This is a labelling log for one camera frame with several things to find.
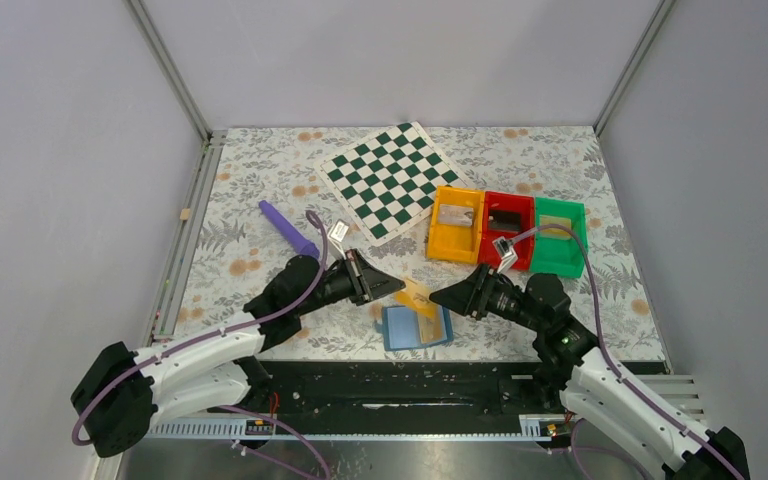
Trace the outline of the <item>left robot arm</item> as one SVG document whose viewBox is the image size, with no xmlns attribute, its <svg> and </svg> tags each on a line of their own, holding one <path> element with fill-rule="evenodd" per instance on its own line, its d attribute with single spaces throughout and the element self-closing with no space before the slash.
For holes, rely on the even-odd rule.
<svg viewBox="0 0 768 480">
<path fill-rule="evenodd" d="M 302 316 L 343 300 L 365 305 L 404 286 L 355 249 L 329 267 L 296 255 L 222 322 L 154 347 L 130 350 L 116 342 L 102 349 L 70 397 L 79 416 L 73 442 L 113 457 L 159 423 L 236 405 L 263 382 L 243 365 L 293 337 Z"/>
</svg>

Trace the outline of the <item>blue leather card holder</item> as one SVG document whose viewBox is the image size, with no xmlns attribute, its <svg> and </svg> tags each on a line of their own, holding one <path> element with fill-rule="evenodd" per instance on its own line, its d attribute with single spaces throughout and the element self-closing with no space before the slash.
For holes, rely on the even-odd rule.
<svg viewBox="0 0 768 480">
<path fill-rule="evenodd" d="M 430 345 L 423 345 L 419 337 L 419 317 L 404 306 L 387 306 L 381 310 L 380 333 L 386 351 L 416 350 L 444 345 L 454 339 L 450 312 L 438 307 L 440 317 L 445 323 L 445 338 Z"/>
</svg>

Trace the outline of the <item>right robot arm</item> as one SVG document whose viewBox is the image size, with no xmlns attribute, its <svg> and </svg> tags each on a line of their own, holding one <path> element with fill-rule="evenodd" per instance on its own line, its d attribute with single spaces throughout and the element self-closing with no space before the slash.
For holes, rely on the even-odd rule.
<svg viewBox="0 0 768 480">
<path fill-rule="evenodd" d="M 431 302 L 476 320 L 487 314 L 535 332 L 541 361 L 534 373 L 544 401 L 609 437 L 651 479 L 747 479 L 742 439 L 713 431 L 671 404 L 600 344 L 570 311 L 554 274 L 535 274 L 523 287 L 481 265 L 466 279 L 430 294 Z"/>
</svg>

